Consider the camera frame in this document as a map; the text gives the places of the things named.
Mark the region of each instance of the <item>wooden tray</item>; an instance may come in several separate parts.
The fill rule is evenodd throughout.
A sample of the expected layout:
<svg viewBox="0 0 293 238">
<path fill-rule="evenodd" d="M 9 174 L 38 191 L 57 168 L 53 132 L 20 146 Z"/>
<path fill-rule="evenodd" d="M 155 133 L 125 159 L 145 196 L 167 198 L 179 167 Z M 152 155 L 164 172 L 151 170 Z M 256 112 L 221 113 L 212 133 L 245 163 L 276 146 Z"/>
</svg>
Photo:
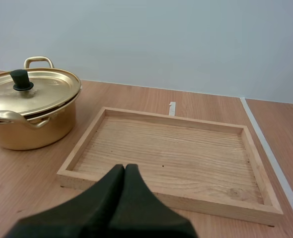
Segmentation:
<svg viewBox="0 0 293 238">
<path fill-rule="evenodd" d="M 102 108 L 57 174 L 85 190 L 128 163 L 169 207 L 267 225 L 283 215 L 246 126 Z"/>
</svg>

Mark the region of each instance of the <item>pot handle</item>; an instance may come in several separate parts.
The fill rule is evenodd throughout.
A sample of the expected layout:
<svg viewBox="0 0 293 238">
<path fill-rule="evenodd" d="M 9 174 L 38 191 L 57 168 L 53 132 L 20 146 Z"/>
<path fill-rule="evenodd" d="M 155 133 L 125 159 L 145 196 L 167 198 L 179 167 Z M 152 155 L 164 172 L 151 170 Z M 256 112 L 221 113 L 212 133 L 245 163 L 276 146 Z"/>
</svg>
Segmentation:
<svg viewBox="0 0 293 238">
<path fill-rule="evenodd" d="M 39 129 L 49 122 L 50 118 L 44 118 L 38 123 L 30 123 L 21 114 L 13 111 L 0 111 L 0 121 L 21 123 L 30 129 Z"/>
<path fill-rule="evenodd" d="M 27 58 L 24 62 L 24 68 L 29 68 L 29 65 L 32 62 L 36 62 L 36 61 L 46 61 L 49 64 L 50 68 L 54 68 L 53 62 L 45 56 L 33 56 L 30 58 Z"/>
</svg>

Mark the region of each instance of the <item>white wall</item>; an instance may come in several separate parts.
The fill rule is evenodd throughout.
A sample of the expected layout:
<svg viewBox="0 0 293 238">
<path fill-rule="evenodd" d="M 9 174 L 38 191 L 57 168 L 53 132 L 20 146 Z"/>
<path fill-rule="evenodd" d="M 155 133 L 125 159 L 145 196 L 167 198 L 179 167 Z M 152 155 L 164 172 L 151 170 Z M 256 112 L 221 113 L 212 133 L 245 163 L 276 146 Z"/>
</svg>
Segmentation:
<svg viewBox="0 0 293 238">
<path fill-rule="evenodd" d="M 0 0 L 0 69 L 35 55 L 81 79 L 293 103 L 293 0 Z"/>
</svg>

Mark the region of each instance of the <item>light wood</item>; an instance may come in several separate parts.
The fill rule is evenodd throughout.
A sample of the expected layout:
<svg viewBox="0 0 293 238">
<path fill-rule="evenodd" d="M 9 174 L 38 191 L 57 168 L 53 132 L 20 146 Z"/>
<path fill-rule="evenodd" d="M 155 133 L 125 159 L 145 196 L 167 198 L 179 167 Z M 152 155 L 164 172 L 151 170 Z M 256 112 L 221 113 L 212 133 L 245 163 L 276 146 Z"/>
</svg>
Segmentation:
<svg viewBox="0 0 293 238">
<path fill-rule="evenodd" d="M 293 238 L 293 211 L 238 98 L 101 82 L 83 81 L 82 85 L 81 95 L 76 101 L 77 123 L 66 137 L 32 151 L 0 148 L 0 237 L 17 219 L 57 206 L 81 193 L 80 190 L 60 187 L 56 172 L 102 107 L 168 115 L 170 102 L 176 102 L 175 114 L 179 117 L 248 126 L 284 217 L 275 227 L 268 227 L 174 210 L 191 220 L 201 238 Z M 265 130 L 268 128 L 273 130 L 270 124 L 267 124 Z M 280 139 L 285 143 L 288 140 L 284 134 Z M 290 158 L 287 160 L 289 165 L 293 164 L 293 156 Z"/>
<path fill-rule="evenodd" d="M 247 104 L 293 190 L 293 104 L 251 99 Z"/>
<path fill-rule="evenodd" d="M 88 189 L 116 164 L 138 164 L 172 208 L 267 225 L 282 217 L 246 126 L 102 108 L 57 174 Z"/>
</svg>

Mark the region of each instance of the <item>wooden tabletop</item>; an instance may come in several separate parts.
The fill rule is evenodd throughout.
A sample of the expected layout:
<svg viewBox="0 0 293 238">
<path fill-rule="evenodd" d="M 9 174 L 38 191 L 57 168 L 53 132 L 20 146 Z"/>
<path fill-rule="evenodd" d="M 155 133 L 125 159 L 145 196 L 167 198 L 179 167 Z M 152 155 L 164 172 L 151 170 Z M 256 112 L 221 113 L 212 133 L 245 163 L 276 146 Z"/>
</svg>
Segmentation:
<svg viewBox="0 0 293 238">
<path fill-rule="evenodd" d="M 81 191 L 62 188 L 56 172 L 101 107 L 167 115 L 176 102 L 176 116 L 247 125 L 285 214 L 275 227 L 176 210 L 191 220 L 201 238 L 292 238 L 293 211 L 238 98 L 83 81 L 76 101 L 75 128 L 60 141 L 41 149 L 0 148 L 0 237 L 21 217 L 65 202 Z"/>
<path fill-rule="evenodd" d="M 293 104 L 258 100 L 247 104 L 293 190 Z"/>
</svg>

